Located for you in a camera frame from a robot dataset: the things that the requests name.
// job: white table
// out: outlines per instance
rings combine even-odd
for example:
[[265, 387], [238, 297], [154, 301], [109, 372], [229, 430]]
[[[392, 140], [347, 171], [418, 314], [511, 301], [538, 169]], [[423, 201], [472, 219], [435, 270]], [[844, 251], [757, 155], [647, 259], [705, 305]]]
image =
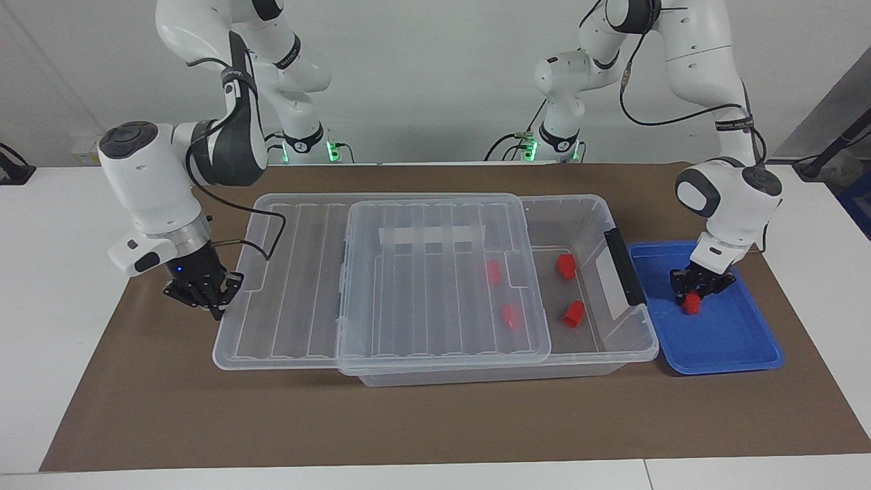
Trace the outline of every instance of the white table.
[[[786, 203], [766, 259], [871, 432], [871, 242], [821, 184], [773, 170]], [[871, 488], [866, 454], [31, 474], [124, 291], [105, 250], [130, 226], [98, 168], [40, 169], [25, 187], [0, 187], [0, 488]]]

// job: blue plastic tray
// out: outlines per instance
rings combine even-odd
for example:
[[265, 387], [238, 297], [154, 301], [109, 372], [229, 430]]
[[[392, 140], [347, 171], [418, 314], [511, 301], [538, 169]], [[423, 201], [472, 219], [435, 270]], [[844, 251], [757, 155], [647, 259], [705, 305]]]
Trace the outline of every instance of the blue plastic tray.
[[695, 246], [696, 242], [655, 242], [629, 247], [668, 364], [686, 375], [780, 368], [783, 351], [737, 272], [738, 281], [706, 297], [696, 316], [687, 315], [675, 302], [670, 272], [690, 263]]

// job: brown paper mat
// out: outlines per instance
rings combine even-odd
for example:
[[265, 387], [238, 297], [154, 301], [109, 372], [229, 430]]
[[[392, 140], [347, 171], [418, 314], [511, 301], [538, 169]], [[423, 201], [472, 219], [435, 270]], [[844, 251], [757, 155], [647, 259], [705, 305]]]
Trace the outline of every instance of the brown paper mat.
[[[598, 194], [627, 243], [692, 240], [683, 165], [270, 169], [272, 192]], [[216, 239], [248, 216], [201, 199]], [[222, 250], [229, 267], [238, 250]], [[841, 390], [760, 255], [739, 270], [786, 354], [777, 371], [682, 378], [662, 360], [603, 378], [364, 387], [337, 371], [223, 372], [217, 324], [132, 280], [41, 471], [871, 453]]]

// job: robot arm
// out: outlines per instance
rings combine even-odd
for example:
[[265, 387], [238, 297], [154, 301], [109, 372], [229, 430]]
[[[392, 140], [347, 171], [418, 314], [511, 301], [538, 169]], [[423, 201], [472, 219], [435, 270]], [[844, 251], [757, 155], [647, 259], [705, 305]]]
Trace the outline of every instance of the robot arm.
[[278, 113], [283, 146], [290, 162], [336, 161], [329, 130], [324, 127], [309, 93], [327, 90], [333, 71], [318, 51], [291, 29], [282, 0], [238, 2], [234, 21], [254, 54], [254, 74], [260, 94]]
[[[629, 34], [658, 32], [665, 41], [669, 87], [713, 112], [720, 156], [686, 169], [675, 187], [679, 201], [707, 219], [689, 267], [672, 272], [681, 303], [693, 292], [704, 297], [732, 284], [730, 268], [744, 258], [780, 204], [777, 177], [757, 166], [753, 114], [735, 68], [729, 26], [723, 0], [600, 0], [581, 24], [582, 49], [549, 58], [536, 72], [549, 101], [537, 135], [540, 159], [571, 157], [584, 115], [577, 94], [618, 79], [626, 63], [619, 49]], [[628, 66], [621, 103], [630, 73]]]
[[231, 7], [228, 0], [159, 0], [156, 14], [170, 50], [189, 65], [220, 71], [225, 118], [176, 127], [132, 122], [99, 143], [105, 174], [135, 228], [110, 249], [112, 260], [130, 276], [164, 265], [172, 278], [164, 292], [216, 320], [243, 277], [221, 265], [192, 180], [250, 186], [267, 166], [251, 55], [232, 31]]

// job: box handle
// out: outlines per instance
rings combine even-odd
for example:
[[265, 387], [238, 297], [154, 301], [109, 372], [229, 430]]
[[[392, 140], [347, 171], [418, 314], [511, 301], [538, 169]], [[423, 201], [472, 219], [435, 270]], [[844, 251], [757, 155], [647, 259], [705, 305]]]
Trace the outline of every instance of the box handle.
[[626, 242], [623, 240], [620, 228], [604, 232], [604, 239], [611, 251], [611, 258], [614, 259], [614, 267], [617, 268], [617, 275], [620, 278], [620, 284], [623, 285], [626, 301], [630, 306], [647, 304], [645, 292], [641, 289], [641, 281], [638, 279], [635, 266], [632, 265], [632, 259], [629, 257], [629, 251], [626, 249]]

